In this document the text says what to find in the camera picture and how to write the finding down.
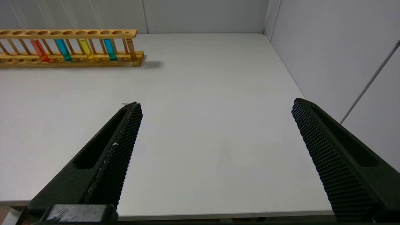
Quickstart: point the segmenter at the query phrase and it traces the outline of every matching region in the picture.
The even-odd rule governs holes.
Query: white wall
[[[28,29],[48,29],[39,0],[10,0],[19,6]],[[42,0],[53,12],[53,29],[71,29],[59,1]],[[98,28],[88,0],[64,0],[74,7],[79,29]],[[108,29],[139,33],[263,33],[269,0],[94,0]],[[0,0],[0,29],[20,29],[8,4]]]
[[[267,18],[265,21],[264,35],[271,41],[272,34],[274,33],[276,19],[280,8],[281,0],[270,0],[268,6]]]
[[[145,0],[149,33],[262,33],[269,0]]]
[[[310,101],[341,121],[400,39],[398,0],[282,0],[272,45]]]
[[[400,50],[394,53],[343,122],[400,172]]]
[[[72,29],[66,13],[59,1],[56,0],[10,0],[17,5],[27,21],[27,29]],[[53,20],[48,25],[41,14],[38,4],[44,2],[52,11]],[[147,33],[141,0],[95,0],[101,6],[102,20],[107,29],[137,29],[140,33]],[[73,14],[79,23],[79,29],[98,28],[88,0],[68,0],[73,7]],[[21,29],[17,19],[11,12],[8,3],[0,0],[0,29]]]

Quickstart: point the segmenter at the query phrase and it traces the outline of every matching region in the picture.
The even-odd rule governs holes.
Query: red liquid test tube
[[[33,48],[35,49],[41,61],[47,62],[50,60],[49,56],[44,51],[42,44],[39,42],[39,40],[30,40],[30,42],[32,43]]]

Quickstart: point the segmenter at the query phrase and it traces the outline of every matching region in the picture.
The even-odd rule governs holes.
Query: white backdrop
[[[27,29],[50,29],[38,3],[52,11],[55,27],[73,28],[55,0],[10,0],[23,12]],[[263,33],[269,0],[95,0],[107,29],[139,33]],[[88,0],[68,0],[79,29],[98,28]],[[5,0],[0,1],[0,29],[20,29]]]

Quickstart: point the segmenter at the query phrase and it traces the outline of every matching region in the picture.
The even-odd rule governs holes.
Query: wooden dowel
[[[3,52],[6,54],[6,55],[10,55],[9,53],[8,53],[8,51],[7,51],[7,49],[3,46],[3,44],[0,42],[0,48],[1,48],[1,50],[3,50]]]
[[[47,51],[49,52],[50,55],[54,55],[53,51],[51,51],[50,46],[47,44],[47,41],[45,39],[42,39],[42,42],[44,44],[44,46],[46,47]]]
[[[89,39],[89,44],[90,44],[90,47],[92,48],[93,54],[97,54],[96,49],[94,48],[94,45],[93,45],[93,41],[91,39]]]
[[[75,54],[74,49],[72,48],[72,45],[70,43],[69,39],[65,39],[65,42],[67,43],[68,47],[70,48],[71,54]]]
[[[132,39],[127,39],[126,42],[128,43],[128,48],[130,51],[130,59],[131,60],[136,60],[136,53],[135,53],[135,48],[133,47],[133,42]]]
[[[20,51],[18,51],[17,47],[15,47],[14,43],[12,42],[12,40],[11,39],[7,39],[7,41],[8,41],[8,43],[10,43],[11,48],[15,51],[15,53],[17,55],[21,55]]]
[[[56,42],[56,40],[55,40],[55,39],[54,39],[54,43],[56,44],[58,51],[59,51],[59,52],[60,52],[60,54],[62,55],[62,53],[61,53],[61,49],[60,49],[60,47],[58,47],[58,44],[57,44],[57,42]]]
[[[83,47],[82,47],[82,45],[81,45],[80,42],[79,42],[79,39],[77,39],[76,42],[77,42],[78,45],[79,45],[79,48],[80,48],[80,50],[81,50],[81,52],[82,52],[82,55],[84,55],[84,54],[85,54],[85,51],[83,50]]]
[[[104,46],[103,39],[99,39],[103,54],[107,54],[106,47]]]
[[[32,55],[32,53],[30,53],[30,51],[29,51],[28,47],[26,46],[26,44],[25,44],[24,40],[22,40],[22,39],[18,39],[18,40],[19,40],[19,41],[20,41],[20,43],[22,44],[22,47],[24,47],[24,49],[25,49],[25,52],[26,52],[28,55]]]
[[[110,38],[112,47],[114,48],[115,54],[118,54],[117,47],[115,46],[115,41],[113,38]]]
[[[125,54],[129,54],[128,47],[126,46],[126,40],[122,39],[122,43],[124,44]]]

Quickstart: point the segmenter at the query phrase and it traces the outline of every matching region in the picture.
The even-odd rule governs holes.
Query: test tube rack
[[[135,51],[132,39],[137,30],[0,30],[0,68],[61,68],[61,67],[109,67],[140,66],[144,52]],[[117,51],[114,39],[122,39],[124,51]],[[59,52],[53,51],[48,41],[56,42]],[[101,51],[95,49],[92,39],[98,39]],[[14,52],[9,52],[2,44],[7,41]],[[71,42],[76,41],[79,50],[73,49]],[[24,51],[20,51],[14,42],[19,42]],[[30,51],[32,44],[36,52]],[[69,60],[61,51],[69,55]]]

